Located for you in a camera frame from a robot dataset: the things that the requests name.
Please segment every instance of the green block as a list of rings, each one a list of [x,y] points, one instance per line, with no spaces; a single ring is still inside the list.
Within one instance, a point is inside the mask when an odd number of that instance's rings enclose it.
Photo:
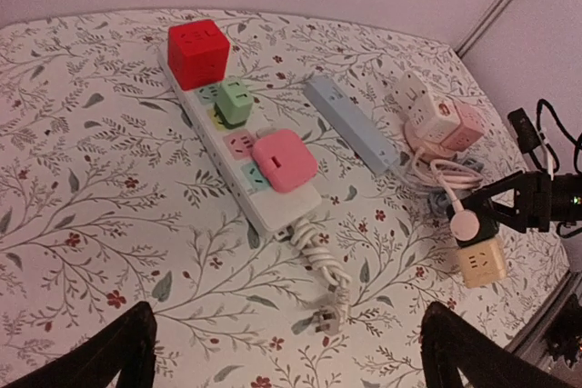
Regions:
[[[227,77],[218,86],[215,103],[229,124],[243,124],[251,115],[253,96],[246,89],[242,79]]]

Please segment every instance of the red cube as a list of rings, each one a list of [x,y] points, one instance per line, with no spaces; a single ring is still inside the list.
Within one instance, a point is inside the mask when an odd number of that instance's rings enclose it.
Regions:
[[[212,20],[172,26],[167,63],[184,91],[225,78],[230,43]]]

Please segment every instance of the table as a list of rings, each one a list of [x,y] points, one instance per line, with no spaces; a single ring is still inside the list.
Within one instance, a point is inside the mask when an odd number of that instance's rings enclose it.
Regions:
[[[273,125],[319,161],[320,240],[353,275],[352,318],[315,334],[326,289],[288,244],[256,240],[156,63],[170,25],[212,18]],[[406,70],[473,104],[489,182],[524,167],[448,45],[370,26],[247,11],[157,9],[0,31],[0,383],[80,344],[133,302],[159,323],[157,387],[424,386],[434,300],[505,345],[566,271],[553,234],[503,229],[509,277],[467,290],[447,224],[375,178],[302,95],[331,75],[406,150],[391,85]]]

